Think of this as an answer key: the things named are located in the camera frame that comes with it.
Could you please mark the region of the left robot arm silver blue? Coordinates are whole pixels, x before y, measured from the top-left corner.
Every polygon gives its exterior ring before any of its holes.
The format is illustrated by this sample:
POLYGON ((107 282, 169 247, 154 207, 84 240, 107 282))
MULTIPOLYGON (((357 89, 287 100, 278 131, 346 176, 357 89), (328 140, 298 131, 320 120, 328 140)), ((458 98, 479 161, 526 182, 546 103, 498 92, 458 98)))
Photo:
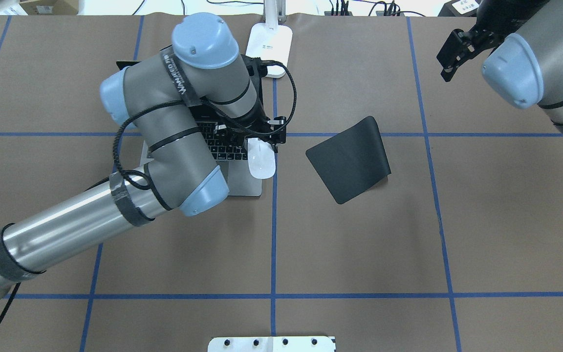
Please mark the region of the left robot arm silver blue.
POLYGON ((118 123, 116 171, 64 202, 0 229, 0 299, 92 246, 172 209, 186 216, 223 202, 228 185, 191 107, 206 106, 230 141, 255 139, 275 153, 294 116, 268 118, 259 89, 225 20, 195 13, 172 44, 105 79, 100 97, 118 123))

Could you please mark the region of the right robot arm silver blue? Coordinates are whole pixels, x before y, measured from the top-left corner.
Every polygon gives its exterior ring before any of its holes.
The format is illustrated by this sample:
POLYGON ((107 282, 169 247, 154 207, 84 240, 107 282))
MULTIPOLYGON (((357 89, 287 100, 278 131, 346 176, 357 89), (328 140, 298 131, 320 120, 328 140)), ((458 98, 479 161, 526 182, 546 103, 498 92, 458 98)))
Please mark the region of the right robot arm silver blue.
POLYGON ((563 134, 563 0, 550 0, 483 62, 486 83, 517 109, 540 107, 563 134))

